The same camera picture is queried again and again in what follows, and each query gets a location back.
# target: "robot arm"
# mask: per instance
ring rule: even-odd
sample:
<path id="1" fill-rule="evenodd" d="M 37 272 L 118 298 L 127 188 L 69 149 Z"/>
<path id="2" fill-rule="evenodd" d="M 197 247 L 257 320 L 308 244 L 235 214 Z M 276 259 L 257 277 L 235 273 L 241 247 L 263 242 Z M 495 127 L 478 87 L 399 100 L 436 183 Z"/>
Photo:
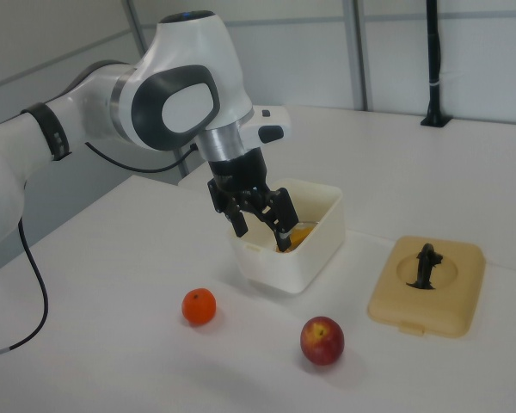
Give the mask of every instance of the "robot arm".
<path id="1" fill-rule="evenodd" d="M 0 124 L 0 240 L 22 215 L 24 182 L 61 158 L 58 151 L 111 137 L 170 151 L 195 138 L 212 170 L 213 205 L 236 234 L 248 230 L 242 212 L 253 213 L 272 229 L 280 250 L 291 245 L 298 216 L 286 190 L 267 186 L 260 150 L 289 134 L 288 114 L 253 107 L 227 29 L 212 12 L 163 19 L 136 65 L 102 67 L 36 108 Z"/>

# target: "wall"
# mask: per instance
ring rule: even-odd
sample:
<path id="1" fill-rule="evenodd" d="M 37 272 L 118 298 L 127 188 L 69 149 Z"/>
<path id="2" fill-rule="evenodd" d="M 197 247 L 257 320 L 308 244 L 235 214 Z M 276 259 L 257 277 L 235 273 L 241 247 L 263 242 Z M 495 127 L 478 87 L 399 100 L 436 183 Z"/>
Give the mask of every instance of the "wall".
<path id="1" fill-rule="evenodd" d="M 134 35 L 120 0 L 77 2 L 0 1 L 0 122 L 61 92 L 88 65 L 103 59 L 139 60 Z M 171 153 L 101 143 L 100 148 L 140 168 L 174 161 Z M 78 148 L 28 182 L 24 223 L 34 243 L 132 173 Z M 153 176 L 181 179 L 178 170 Z M 16 233 L 0 244 L 0 267 L 22 252 Z"/>
<path id="2" fill-rule="evenodd" d="M 442 108 L 516 123 L 516 0 L 439 0 Z M 425 0 L 359 0 L 370 110 L 425 114 Z"/>

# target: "apple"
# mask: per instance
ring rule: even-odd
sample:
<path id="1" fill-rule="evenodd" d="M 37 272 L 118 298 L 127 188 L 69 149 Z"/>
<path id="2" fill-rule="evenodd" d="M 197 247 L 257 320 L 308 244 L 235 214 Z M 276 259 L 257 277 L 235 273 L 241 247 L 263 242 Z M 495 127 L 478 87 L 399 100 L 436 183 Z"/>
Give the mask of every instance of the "apple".
<path id="1" fill-rule="evenodd" d="M 334 363 L 344 351 L 341 326 L 329 317 L 314 317 L 302 328 L 300 348 L 306 358 L 318 366 Z"/>

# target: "black cable on table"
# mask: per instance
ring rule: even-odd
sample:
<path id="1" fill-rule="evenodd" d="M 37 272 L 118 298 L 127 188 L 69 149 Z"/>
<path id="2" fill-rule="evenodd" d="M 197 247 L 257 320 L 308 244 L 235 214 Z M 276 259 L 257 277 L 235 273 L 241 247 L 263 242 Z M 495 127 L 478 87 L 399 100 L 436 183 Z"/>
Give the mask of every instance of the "black cable on table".
<path id="1" fill-rule="evenodd" d="M 44 280 L 42 280 L 42 275 L 40 274 L 40 271 L 38 269 L 38 266 L 36 265 L 36 262 L 34 261 L 33 254 L 31 253 L 31 250 L 28 247 L 27 239 L 25 238 L 25 231 L 23 230 L 23 218 L 19 220 L 19 224 L 17 225 L 17 229 L 19 230 L 19 238 L 21 239 L 21 243 L 23 244 L 23 249 L 25 250 L 25 254 L 27 255 L 27 258 L 31 264 L 31 267 L 33 268 L 34 274 L 36 275 L 36 279 L 38 280 L 38 283 L 40 285 L 40 290 L 42 291 L 42 298 L 44 300 L 44 311 L 42 313 L 42 319 L 40 320 L 40 323 L 34 329 L 34 331 L 29 334 L 27 337 L 23 338 L 20 342 L 17 342 L 16 344 L 2 348 L 0 349 L 0 354 L 8 353 L 9 351 L 16 349 L 26 342 L 29 342 L 31 339 L 33 339 L 34 336 L 36 336 L 40 330 L 42 330 L 42 327 L 44 326 L 44 323 L 46 322 L 46 319 L 48 317 L 48 293 L 46 291 L 46 285 L 44 284 Z"/>
<path id="2" fill-rule="evenodd" d="M 88 146 L 94 153 L 96 153 L 97 155 L 99 155 L 100 157 L 105 159 L 106 161 L 112 163 L 113 165 L 116 165 L 116 166 L 118 166 L 118 167 L 120 167 L 120 168 L 122 168 L 124 170 L 131 170 L 132 172 L 140 172 L 142 174 L 156 174 L 156 173 L 159 173 L 159 172 L 164 172 L 166 170 L 171 170 L 171 169 L 175 168 L 176 166 L 178 166 L 183 161 L 185 161 L 186 157 L 188 157 L 191 154 L 191 152 L 198 150 L 196 144 L 191 144 L 189 146 L 189 150 L 186 153 L 184 153 L 183 156 L 180 159 L 178 159 L 177 161 L 175 161 L 171 165 L 165 166 L 163 168 L 159 168 L 157 170 L 142 170 L 140 168 L 134 168 L 132 166 L 124 165 L 123 163 L 115 161 L 111 157 L 108 157 L 103 152 L 101 152 L 98 149 L 96 149 L 90 142 L 86 142 L 86 146 Z"/>

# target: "white plastic container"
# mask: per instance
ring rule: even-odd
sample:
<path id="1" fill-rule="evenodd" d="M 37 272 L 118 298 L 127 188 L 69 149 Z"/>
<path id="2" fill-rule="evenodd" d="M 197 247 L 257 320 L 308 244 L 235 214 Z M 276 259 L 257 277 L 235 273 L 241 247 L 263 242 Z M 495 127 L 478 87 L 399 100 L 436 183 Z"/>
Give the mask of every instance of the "white plastic container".
<path id="1" fill-rule="evenodd" d="M 317 222 L 308 237 L 294 251 L 279 253 L 267 225 L 245 213 L 249 232 L 238 238 L 230 230 L 228 238 L 246 278 L 288 293 L 301 293 L 346 238 L 342 191 L 294 179 L 278 181 L 271 188 L 288 190 L 300 222 Z"/>

